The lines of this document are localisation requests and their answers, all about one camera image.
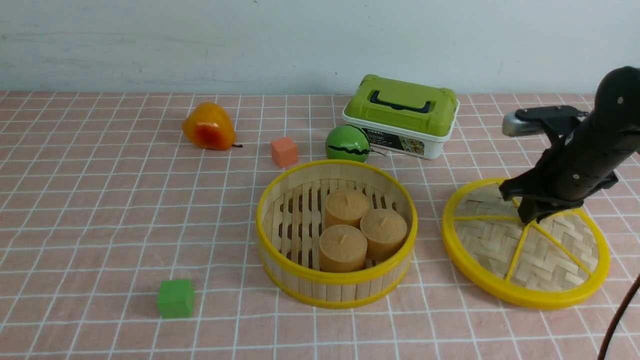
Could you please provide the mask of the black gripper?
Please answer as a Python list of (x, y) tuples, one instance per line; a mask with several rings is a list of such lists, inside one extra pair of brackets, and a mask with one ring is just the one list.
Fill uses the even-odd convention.
[(551, 215), (582, 205), (585, 198), (613, 182), (619, 150), (594, 132), (574, 131), (542, 153), (534, 168), (505, 180), (505, 200), (521, 198), (522, 224), (540, 223)]

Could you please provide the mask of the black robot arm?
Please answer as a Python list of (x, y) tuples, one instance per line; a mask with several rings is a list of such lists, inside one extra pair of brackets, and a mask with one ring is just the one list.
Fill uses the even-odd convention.
[(591, 111), (571, 105), (521, 108), (503, 117), (508, 137), (545, 134), (550, 147), (530, 170), (505, 180), (506, 201), (521, 198), (524, 224), (582, 207), (618, 182), (615, 169), (640, 146), (640, 71), (624, 66), (599, 83)]

